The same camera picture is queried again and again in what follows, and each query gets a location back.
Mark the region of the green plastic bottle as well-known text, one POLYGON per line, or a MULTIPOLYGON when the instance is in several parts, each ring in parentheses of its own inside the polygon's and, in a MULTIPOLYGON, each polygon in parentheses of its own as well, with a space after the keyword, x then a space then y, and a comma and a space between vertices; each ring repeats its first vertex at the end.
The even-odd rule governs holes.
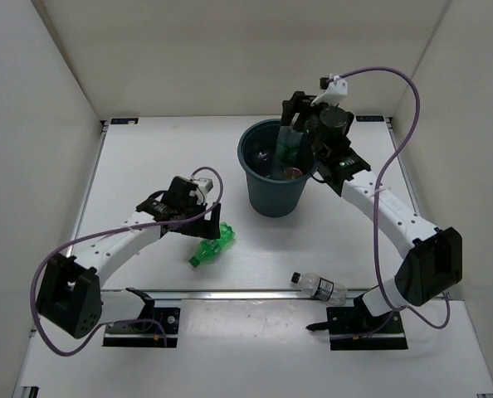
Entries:
POLYGON ((214 259, 235 240, 236 233, 226 222, 219 225, 219 230, 217 239, 200 242, 196 253, 188 261, 193 268, 214 259))

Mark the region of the clear bottle green label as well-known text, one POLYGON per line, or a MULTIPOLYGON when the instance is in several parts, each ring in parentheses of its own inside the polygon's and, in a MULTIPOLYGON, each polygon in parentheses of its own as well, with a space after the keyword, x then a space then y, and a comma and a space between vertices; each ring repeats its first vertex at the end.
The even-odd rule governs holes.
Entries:
POLYGON ((282 178, 283 168, 297 167, 295 162, 299 155, 303 136, 302 132, 294 130, 291 126, 280 126, 271 161, 272 179, 284 181, 282 178))

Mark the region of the orange plastic bottle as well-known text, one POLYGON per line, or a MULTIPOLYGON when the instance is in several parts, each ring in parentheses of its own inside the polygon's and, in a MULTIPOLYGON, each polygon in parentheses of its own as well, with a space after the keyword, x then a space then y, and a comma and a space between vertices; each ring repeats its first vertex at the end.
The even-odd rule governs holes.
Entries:
POLYGON ((282 178, 284 181, 299 179, 304 176, 304 173, 297 167, 284 167, 282 178))

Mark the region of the clear bottle blue label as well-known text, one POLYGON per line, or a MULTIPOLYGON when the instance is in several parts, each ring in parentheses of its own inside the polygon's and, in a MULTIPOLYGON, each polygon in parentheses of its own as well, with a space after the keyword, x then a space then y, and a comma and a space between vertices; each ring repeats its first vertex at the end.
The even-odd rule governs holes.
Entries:
POLYGON ((295 272, 290 279, 302 293, 331 306, 343 306, 348 297, 348 290, 342 285, 320 277, 315 273, 295 272))

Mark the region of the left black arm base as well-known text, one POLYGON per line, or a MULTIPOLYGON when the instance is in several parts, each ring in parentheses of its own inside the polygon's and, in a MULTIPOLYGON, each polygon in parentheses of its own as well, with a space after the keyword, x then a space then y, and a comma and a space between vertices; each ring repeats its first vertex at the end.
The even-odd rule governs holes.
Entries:
POLYGON ((157 300, 132 288, 107 292, 102 298, 108 302, 102 313, 107 322, 105 347, 175 348, 178 345, 179 303, 157 300))

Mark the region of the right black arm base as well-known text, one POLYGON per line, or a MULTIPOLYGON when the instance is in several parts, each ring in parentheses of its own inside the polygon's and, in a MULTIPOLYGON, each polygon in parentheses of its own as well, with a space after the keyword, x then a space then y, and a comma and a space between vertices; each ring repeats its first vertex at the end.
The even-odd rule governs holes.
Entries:
POLYGON ((408 343, 399 312, 389 311, 373 317, 364 307, 363 295, 344 307, 328 307, 327 319, 305 328, 309 332, 329 333, 331 351, 400 351, 408 343))

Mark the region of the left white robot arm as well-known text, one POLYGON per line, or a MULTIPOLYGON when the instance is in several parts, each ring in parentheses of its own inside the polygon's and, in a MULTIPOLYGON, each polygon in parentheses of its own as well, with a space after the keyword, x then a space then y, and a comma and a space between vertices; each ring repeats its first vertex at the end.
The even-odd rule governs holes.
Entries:
POLYGON ((46 264, 36 301, 40 315, 75 339, 101 323, 126 321, 135 331, 154 325, 153 300, 136 288, 105 293, 106 281, 146 246, 167 233, 208 240, 220 236, 221 206, 209 205, 209 178, 176 176, 165 192, 155 192, 138 204, 119 233, 93 239, 83 251, 53 255, 46 264))

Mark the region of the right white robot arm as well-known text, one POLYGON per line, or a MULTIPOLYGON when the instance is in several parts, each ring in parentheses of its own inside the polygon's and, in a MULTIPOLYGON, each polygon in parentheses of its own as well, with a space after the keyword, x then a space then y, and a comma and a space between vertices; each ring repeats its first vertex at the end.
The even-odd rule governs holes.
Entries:
POLYGON ((371 332, 384 314, 407 306, 420 307, 462 279, 462 238, 420 217, 378 182, 370 165, 351 147, 352 113, 315 101, 296 91, 282 104, 281 123, 305 135, 315 155, 321 181, 357 207, 384 233, 403 262, 391 279, 379 280, 363 294, 354 323, 371 332))

